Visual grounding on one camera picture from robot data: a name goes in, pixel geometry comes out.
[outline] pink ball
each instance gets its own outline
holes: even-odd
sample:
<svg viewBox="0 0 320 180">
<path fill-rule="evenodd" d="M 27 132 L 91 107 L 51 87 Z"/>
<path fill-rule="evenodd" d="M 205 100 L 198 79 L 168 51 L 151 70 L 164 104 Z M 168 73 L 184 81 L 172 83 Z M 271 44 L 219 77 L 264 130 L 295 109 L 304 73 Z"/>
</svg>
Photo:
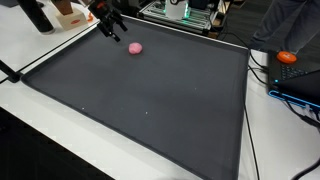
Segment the pink ball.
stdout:
<svg viewBox="0 0 320 180">
<path fill-rule="evenodd" d="M 130 54 L 139 54 L 142 51 L 142 45 L 139 43 L 131 43 L 129 45 L 129 53 Z"/>
</svg>

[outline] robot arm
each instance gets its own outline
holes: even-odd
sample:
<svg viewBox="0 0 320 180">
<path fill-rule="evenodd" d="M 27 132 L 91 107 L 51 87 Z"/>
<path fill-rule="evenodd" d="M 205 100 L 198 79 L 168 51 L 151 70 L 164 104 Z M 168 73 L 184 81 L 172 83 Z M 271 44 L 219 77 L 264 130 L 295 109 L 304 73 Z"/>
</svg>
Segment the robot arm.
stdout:
<svg viewBox="0 0 320 180">
<path fill-rule="evenodd" d="M 127 27 L 122 22 L 120 13 L 111 9 L 104 0 L 79 0 L 79 2 L 88 7 L 89 11 L 100 20 L 97 27 L 106 37 L 112 37 L 117 42 L 120 38 L 113 32 L 113 24 L 118 24 L 123 31 L 127 31 Z"/>
</svg>

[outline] black cable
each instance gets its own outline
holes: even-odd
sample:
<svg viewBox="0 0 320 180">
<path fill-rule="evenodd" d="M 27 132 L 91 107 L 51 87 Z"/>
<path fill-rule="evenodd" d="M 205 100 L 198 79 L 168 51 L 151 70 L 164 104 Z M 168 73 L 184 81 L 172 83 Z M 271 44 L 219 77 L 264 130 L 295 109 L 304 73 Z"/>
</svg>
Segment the black cable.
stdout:
<svg viewBox="0 0 320 180">
<path fill-rule="evenodd" d="M 251 144 L 251 149 L 252 149 L 254 164 L 255 164 L 255 167 L 256 167 L 257 180 L 260 180 L 260 173 L 259 173 L 259 168 L 258 168 L 258 161 L 257 161 L 257 157 L 256 157 L 256 151 L 255 151 L 254 145 L 253 145 L 253 139 L 252 139 L 252 134 L 251 134 L 251 129 L 250 129 L 250 123 L 249 123 L 249 116 L 248 116 L 248 111 L 247 111 L 246 104 L 244 104 L 244 112 L 245 112 L 245 114 L 246 114 L 246 119 L 247 119 L 247 127 L 248 127 L 250 142 L 251 142 L 250 144 Z"/>
<path fill-rule="evenodd" d="M 265 73 L 265 74 L 267 74 L 268 73 L 268 71 L 266 71 L 265 69 L 262 69 L 262 68 L 255 68 L 255 67 L 251 67 L 251 69 L 253 69 L 253 70 L 259 70 L 260 72 L 262 72 L 262 73 Z"/>
<path fill-rule="evenodd" d="M 221 34 L 224 34 L 224 37 L 221 39 L 221 41 L 224 41 L 224 39 L 227 37 L 228 31 L 229 31 L 228 21 L 226 21 L 225 22 L 225 31 L 221 33 Z"/>
<path fill-rule="evenodd" d="M 234 37 L 236 37 L 246 48 L 249 49 L 249 46 L 247 45 L 247 43 L 245 43 L 239 36 L 237 36 L 236 34 L 234 33 L 230 33 L 230 32 L 227 32 L 227 33 L 222 33 L 222 34 L 231 34 L 233 35 Z M 251 53 L 251 49 L 249 49 L 249 54 L 250 54 L 250 57 L 252 58 L 253 62 L 255 64 L 257 64 L 259 67 L 263 68 L 263 69 L 268 69 L 266 66 L 262 66 L 261 64 L 259 64 L 256 59 L 253 57 L 252 53 Z"/>
<path fill-rule="evenodd" d="M 320 118 L 319 118 L 319 113 L 315 113 L 316 114 L 316 118 L 318 121 L 320 121 Z"/>
<path fill-rule="evenodd" d="M 298 173 L 297 175 L 295 175 L 292 180 L 298 180 L 300 179 L 302 176 L 310 173 L 311 171 L 315 170 L 316 168 L 318 168 L 320 166 L 320 158 L 318 159 L 318 161 L 316 161 L 313 165 L 311 165 L 310 167 L 308 167 L 307 169 L 301 171 L 300 173 Z"/>
<path fill-rule="evenodd" d="M 280 95 L 282 96 L 282 98 L 284 99 L 284 101 L 287 103 L 289 109 L 295 114 L 297 115 L 301 120 L 303 120 L 304 122 L 306 122 L 307 124 L 311 125 L 311 126 L 314 126 L 318 129 L 320 129 L 320 122 L 308 117 L 308 116 L 305 116 L 305 115 L 302 115 L 302 114 L 299 114 L 296 110 L 293 109 L 293 107 L 291 106 L 290 102 L 288 101 L 288 99 L 283 96 L 283 94 L 281 92 L 279 92 Z"/>
<path fill-rule="evenodd" d="M 257 80 L 258 80 L 259 82 L 261 82 L 262 84 L 268 85 L 266 82 L 262 81 L 262 80 L 259 78 L 259 76 L 256 74 L 256 72 L 252 69 L 252 67 L 251 67 L 250 65 L 248 65 L 248 67 L 249 67 L 249 70 L 251 70 L 251 72 L 252 72 L 253 75 L 257 78 Z"/>
</svg>

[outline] black stand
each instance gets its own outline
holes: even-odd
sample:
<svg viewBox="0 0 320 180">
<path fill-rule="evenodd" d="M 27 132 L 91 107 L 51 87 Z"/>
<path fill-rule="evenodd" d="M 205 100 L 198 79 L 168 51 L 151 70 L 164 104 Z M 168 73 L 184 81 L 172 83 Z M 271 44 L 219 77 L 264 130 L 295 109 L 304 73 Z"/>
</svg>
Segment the black stand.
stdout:
<svg viewBox="0 0 320 180">
<path fill-rule="evenodd" d="M 8 75 L 8 80 L 12 83 L 16 83 L 20 80 L 21 74 L 14 72 L 8 65 L 0 60 L 0 70 Z"/>
</svg>

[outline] orange object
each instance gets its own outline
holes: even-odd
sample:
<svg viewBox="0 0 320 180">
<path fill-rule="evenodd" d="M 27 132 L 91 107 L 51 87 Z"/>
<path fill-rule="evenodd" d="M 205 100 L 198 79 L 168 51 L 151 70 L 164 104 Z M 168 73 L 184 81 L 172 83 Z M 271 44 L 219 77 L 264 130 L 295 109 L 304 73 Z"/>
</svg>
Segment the orange object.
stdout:
<svg viewBox="0 0 320 180">
<path fill-rule="evenodd" d="M 93 16 L 92 16 L 92 13 L 91 13 L 91 12 L 88 14 L 88 20 L 87 20 L 87 21 L 88 21 L 88 22 L 93 21 Z"/>
<path fill-rule="evenodd" d="M 280 51 L 277 55 L 277 58 L 279 61 L 286 64 L 292 64 L 297 61 L 297 57 L 294 54 L 289 53 L 287 51 Z"/>
</svg>

